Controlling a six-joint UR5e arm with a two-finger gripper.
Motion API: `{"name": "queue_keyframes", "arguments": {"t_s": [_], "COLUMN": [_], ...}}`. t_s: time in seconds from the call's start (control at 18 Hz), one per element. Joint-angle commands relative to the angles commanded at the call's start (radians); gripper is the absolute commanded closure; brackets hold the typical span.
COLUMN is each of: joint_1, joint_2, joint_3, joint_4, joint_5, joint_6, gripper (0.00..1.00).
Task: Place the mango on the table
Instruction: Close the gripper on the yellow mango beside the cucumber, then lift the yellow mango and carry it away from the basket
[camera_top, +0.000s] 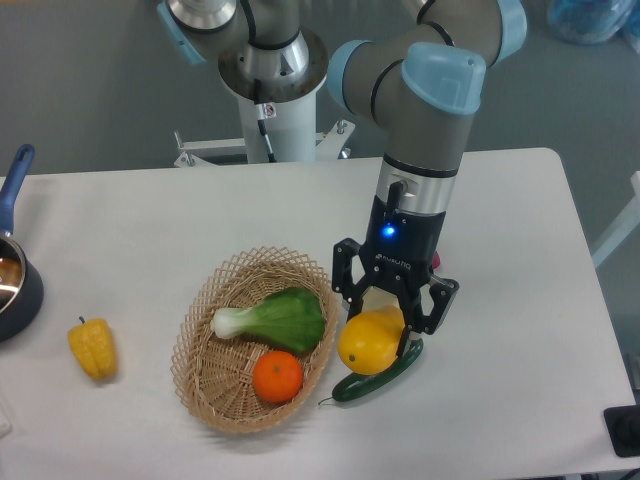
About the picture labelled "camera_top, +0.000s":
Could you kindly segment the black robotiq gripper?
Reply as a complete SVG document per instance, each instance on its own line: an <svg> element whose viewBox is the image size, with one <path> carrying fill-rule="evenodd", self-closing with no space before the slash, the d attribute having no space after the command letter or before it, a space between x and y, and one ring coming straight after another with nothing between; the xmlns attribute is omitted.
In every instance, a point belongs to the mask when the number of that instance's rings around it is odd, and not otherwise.
<svg viewBox="0 0 640 480"><path fill-rule="evenodd" d="M454 279L429 273L445 216L404 210L387 216L386 203L375 197L364 244L345 238L333 247L331 287L348 304L349 314L363 311L370 287L397 296L405 324L399 355L413 334L435 333L460 288ZM359 258L364 275L355 283L353 260Z"/></svg>

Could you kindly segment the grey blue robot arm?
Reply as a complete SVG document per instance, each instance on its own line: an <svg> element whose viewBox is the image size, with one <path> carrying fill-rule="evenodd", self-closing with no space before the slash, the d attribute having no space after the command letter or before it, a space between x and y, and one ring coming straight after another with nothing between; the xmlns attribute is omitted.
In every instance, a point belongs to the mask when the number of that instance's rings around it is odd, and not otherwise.
<svg viewBox="0 0 640 480"><path fill-rule="evenodd" d="M430 334L458 290L434 272L446 210L479 108L486 70L527 33L518 1L411 1L414 25L386 41L328 53L296 1L163 1L168 35L192 63L212 62L236 97L252 163L312 160L326 87L388 137L366 239L333 250L332 287L359 314L373 290L393 295L403 338Z"/></svg>

